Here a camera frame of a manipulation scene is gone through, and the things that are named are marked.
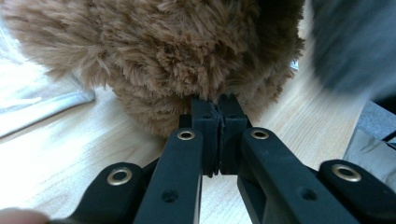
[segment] gray floor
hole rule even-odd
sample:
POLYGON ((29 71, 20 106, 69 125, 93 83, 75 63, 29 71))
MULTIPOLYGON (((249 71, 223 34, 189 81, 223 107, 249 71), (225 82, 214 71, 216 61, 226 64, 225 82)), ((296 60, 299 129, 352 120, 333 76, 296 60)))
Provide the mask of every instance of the gray floor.
POLYGON ((364 107, 344 160, 358 164, 396 192, 396 150, 381 141, 396 130, 396 115, 373 102, 364 107))

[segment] clear plastic packaging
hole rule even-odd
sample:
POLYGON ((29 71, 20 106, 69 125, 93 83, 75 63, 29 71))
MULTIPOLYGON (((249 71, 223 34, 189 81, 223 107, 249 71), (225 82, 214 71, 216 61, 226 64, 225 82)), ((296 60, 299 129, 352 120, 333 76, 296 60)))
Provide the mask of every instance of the clear plastic packaging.
POLYGON ((76 76, 54 81, 45 72, 23 57, 19 42, 0 21, 0 138, 95 99, 76 76))

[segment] round metal ring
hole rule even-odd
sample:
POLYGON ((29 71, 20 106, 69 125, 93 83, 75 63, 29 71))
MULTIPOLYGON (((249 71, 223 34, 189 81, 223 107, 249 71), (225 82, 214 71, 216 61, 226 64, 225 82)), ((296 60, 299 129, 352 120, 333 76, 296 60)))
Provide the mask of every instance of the round metal ring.
POLYGON ((361 175, 356 172, 354 169, 350 168, 349 166, 342 165, 342 164, 335 164, 332 167, 332 172, 337 175, 338 177, 345 179, 349 182, 359 182, 361 181, 361 175), (350 175, 345 175, 341 171, 346 170, 350 172, 350 175))
POLYGON ((256 139, 267 139, 270 135, 265 132, 265 131, 261 131, 261 130, 253 130, 253 132, 250 133, 250 135, 256 139))
POLYGON ((126 167, 121 167, 118 169, 114 169, 108 176, 107 176, 107 183, 112 186, 119 186, 127 183, 132 178, 132 171, 126 167), (123 178, 116 178, 116 174, 124 174, 123 178))
POLYGON ((181 140, 187 141, 193 139, 195 137, 195 133, 190 131, 183 131, 178 133, 177 137, 181 140))

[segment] wood grain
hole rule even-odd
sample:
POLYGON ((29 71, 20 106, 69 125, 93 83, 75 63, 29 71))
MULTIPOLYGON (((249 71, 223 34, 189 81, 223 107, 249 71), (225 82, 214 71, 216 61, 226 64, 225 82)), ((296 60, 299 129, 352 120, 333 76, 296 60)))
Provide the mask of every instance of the wood grain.
MULTIPOLYGON (((302 35, 310 26, 307 12, 302 35)), ((307 40, 301 69, 278 104, 254 124, 275 132, 306 165, 341 158, 364 102, 323 90, 313 78, 307 40)), ((80 105, 0 139, 0 208, 34 208, 66 217, 92 180, 120 162, 145 165, 161 155, 164 140, 146 133, 122 110, 111 90, 96 90, 80 105)), ((250 223, 235 176, 204 177, 202 223, 250 223)))

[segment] teddy bear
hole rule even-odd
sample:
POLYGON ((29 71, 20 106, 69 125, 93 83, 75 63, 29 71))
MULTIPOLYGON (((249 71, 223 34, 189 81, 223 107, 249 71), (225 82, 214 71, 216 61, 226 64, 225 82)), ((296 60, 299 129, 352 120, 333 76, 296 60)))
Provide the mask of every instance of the teddy bear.
POLYGON ((22 53, 47 75, 109 86, 168 136, 190 98, 233 94, 251 119, 276 101, 301 55, 303 0, 1 0, 22 53))

